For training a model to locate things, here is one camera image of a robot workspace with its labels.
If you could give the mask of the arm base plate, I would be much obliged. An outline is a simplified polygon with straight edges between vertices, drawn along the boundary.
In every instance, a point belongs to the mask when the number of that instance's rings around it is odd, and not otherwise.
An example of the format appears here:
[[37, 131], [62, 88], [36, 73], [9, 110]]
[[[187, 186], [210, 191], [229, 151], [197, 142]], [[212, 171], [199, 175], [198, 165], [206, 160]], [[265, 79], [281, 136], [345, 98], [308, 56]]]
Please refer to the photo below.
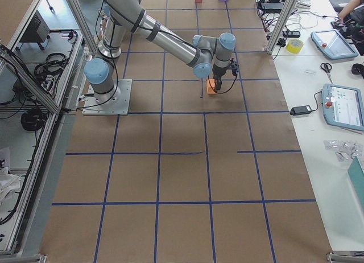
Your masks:
[[128, 115], [130, 95], [132, 89], [132, 79], [114, 79], [118, 84], [115, 91], [107, 94], [95, 93], [92, 86], [89, 85], [88, 93], [93, 94], [85, 99], [85, 108], [82, 114], [85, 116], [111, 116], [111, 115]]

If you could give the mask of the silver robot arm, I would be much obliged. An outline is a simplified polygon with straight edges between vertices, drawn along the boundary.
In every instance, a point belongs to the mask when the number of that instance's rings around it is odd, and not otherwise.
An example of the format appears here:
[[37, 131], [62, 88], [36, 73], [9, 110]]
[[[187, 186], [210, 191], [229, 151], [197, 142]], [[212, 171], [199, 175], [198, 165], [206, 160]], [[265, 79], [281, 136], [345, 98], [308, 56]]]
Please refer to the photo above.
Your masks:
[[103, 39], [97, 49], [104, 60], [115, 60], [121, 53], [120, 43], [128, 31], [137, 33], [164, 49], [193, 69], [200, 79], [213, 76], [213, 91], [220, 93], [222, 77], [230, 70], [237, 76], [239, 65], [232, 58], [236, 38], [231, 33], [219, 37], [196, 35], [192, 43], [174, 34], [147, 14], [142, 0], [103, 0], [108, 9], [108, 20]]

